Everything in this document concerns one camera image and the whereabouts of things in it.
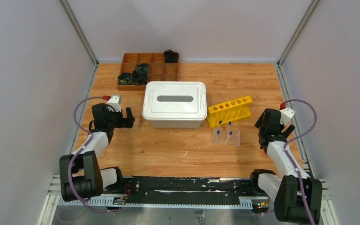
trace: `storage box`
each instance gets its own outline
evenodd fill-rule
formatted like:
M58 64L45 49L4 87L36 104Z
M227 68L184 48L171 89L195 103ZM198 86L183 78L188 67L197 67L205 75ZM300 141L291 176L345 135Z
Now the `storage box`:
M143 117L153 128L199 128L208 114L202 82L149 82Z

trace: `red connector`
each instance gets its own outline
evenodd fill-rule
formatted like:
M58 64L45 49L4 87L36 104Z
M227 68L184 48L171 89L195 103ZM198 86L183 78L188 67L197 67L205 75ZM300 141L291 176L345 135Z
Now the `red connector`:
M286 103L281 103L281 105L279 106L279 109L285 109L286 108Z

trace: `robotic arm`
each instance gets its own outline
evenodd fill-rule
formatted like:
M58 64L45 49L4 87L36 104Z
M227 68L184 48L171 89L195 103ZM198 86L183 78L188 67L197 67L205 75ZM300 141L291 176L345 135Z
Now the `robotic arm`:
M250 176L251 185L257 193L265 192L274 201L274 212L279 221L308 224L310 221L300 194L300 172L311 215L318 224L322 184L300 167L289 146L284 149L286 139L295 127L290 125L284 132L282 130L294 113L295 111L288 107L281 110L266 109L256 122L255 127L259 128L260 149L274 161L281 179L273 171L255 169Z
M107 186L110 186L111 190L119 190L123 186L122 173L118 167L100 170L97 162L97 157L111 142L115 128L133 127L135 118L132 115L132 110L126 108L127 118L124 118L120 101L120 96L113 95L107 104L101 103L92 106L94 120L89 123L91 135L88 135L86 141L77 151L60 158L61 196L64 201L76 200L69 185L68 167L71 158L78 152L79 155L71 167L71 173L84 171L84 175L72 177L74 187L80 197L99 196Z

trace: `black cable bundle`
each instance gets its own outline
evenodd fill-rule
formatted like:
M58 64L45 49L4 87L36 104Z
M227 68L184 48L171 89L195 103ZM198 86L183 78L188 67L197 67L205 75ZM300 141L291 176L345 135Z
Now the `black cable bundle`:
M165 62L179 62L179 54L177 52L174 52L172 50L166 50L164 52L165 56Z
M133 77L131 73L125 72L125 73L121 73L118 76L118 83L120 85L131 85L133 82Z
M132 73L134 85L146 85L148 80L148 71L150 67L147 63L136 65Z

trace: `white lid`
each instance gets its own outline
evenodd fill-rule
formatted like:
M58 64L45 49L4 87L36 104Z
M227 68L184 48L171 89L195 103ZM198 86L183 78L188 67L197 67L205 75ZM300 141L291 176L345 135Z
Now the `white lid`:
M202 82L152 81L145 89L146 120L198 120L206 118L206 86Z

